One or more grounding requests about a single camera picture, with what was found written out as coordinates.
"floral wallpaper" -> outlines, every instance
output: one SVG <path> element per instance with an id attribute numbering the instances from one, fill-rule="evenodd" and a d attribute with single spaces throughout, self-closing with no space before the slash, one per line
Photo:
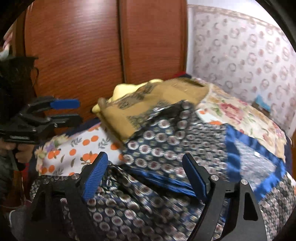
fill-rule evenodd
<path id="1" fill-rule="evenodd" d="M 261 95 L 271 118 L 288 131 L 296 110 L 296 53 L 282 30 L 231 10 L 189 7 L 193 75 L 249 104 Z"/>

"yellow cloth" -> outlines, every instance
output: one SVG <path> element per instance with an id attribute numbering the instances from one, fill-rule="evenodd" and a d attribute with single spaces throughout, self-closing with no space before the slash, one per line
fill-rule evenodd
<path id="1" fill-rule="evenodd" d="M 115 101 L 108 102 L 100 98 L 100 111 L 94 112 L 124 142 L 147 121 L 154 108 L 181 100 L 187 100 L 196 106 L 207 95 L 208 90 L 208 86 L 188 78 L 148 82 L 135 92 Z"/>
<path id="2" fill-rule="evenodd" d="M 154 80 L 150 80 L 149 83 L 161 83 L 163 82 L 163 80 L 160 79 L 154 79 Z M 114 91 L 113 91 L 113 96 L 107 101 L 108 103 L 118 100 L 119 98 L 124 97 L 127 94 L 133 93 L 135 92 L 137 89 L 139 89 L 140 87 L 144 86 L 145 84 L 147 84 L 148 82 L 139 84 L 139 85 L 133 85 L 133 84 L 119 84 L 116 85 Z M 100 106 L 98 104 L 96 104 L 93 108 L 92 108 L 92 112 L 94 114 L 97 114 L 100 111 Z"/>

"black clamp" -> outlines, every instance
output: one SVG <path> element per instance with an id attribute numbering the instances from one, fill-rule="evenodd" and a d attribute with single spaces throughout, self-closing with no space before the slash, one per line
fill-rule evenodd
<path id="1" fill-rule="evenodd" d="M 38 144 L 47 138 L 54 128 L 76 127 L 82 123 L 78 114 L 53 115 L 43 117 L 41 112 L 50 109 L 76 109 L 80 103 L 76 99 L 56 99 L 52 96 L 38 97 L 33 103 L 26 105 L 18 114 L 4 125 L 0 125 L 0 138 L 5 142 L 17 144 Z M 9 152 L 14 169 L 23 170 L 25 165 L 15 161 L 17 149 Z"/>
<path id="2" fill-rule="evenodd" d="M 73 240 L 65 233 L 61 198 L 67 199 L 71 220 L 81 241 L 100 241 L 101 238 L 85 202 L 95 196 L 98 186 L 108 166 L 108 156 L 100 152 L 91 165 L 75 173 L 66 180 L 51 182 L 42 180 L 34 197 L 26 220 L 25 241 Z"/>
<path id="3" fill-rule="evenodd" d="M 210 241 L 216 229 L 224 199 L 229 199 L 225 225 L 217 241 L 267 241 L 259 205 L 248 181 L 221 180 L 199 166 L 190 154 L 182 158 L 184 171 L 198 199 L 205 203 L 188 241 Z"/>

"wood grain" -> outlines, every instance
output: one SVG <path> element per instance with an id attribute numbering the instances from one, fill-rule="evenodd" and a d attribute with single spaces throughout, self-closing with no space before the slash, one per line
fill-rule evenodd
<path id="1" fill-rule="evenodd" d="M 119 3 L 126 83 L 169 79 L 185 71 L 186 0 L 121 0 Z"/>
<path id="2" fill-rule="evenodd" d="M 23 11 L 21 15 L 13 23 L 12 27 L 12 54 L 13 56 L 26 56 L 25 52 L 25 19 L 26 11 Z"/>
<path id="3" fill-rule="evenodd" d="M 84 120 L 99 97 L 123 82 L 116 0 L 36 0 L 27 9 L 25 47 L 37 56 L 37 96 L 78 98 Z"/>

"floral fabric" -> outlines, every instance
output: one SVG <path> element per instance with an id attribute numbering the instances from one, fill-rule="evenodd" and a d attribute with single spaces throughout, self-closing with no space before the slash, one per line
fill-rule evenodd
<path id="1" fill-rule="evenodd" d="M 209 93 L 198 108 L 257 139 L 267 150 L 285 161 L 285 133 L 272 120 L 246 102 L 230 96 L 214 84 L 209 84 Z"/>
<path id="2" fill-rule="evenodd" d="M 101 151 L 108 154 L 111 162 L 121 163 L 119 142 L 101 124 L 70 137 L 55 136 L 35 151 L 36 170 L 52 176 L 81 173 L 82 167 L 92 164 Z"/>

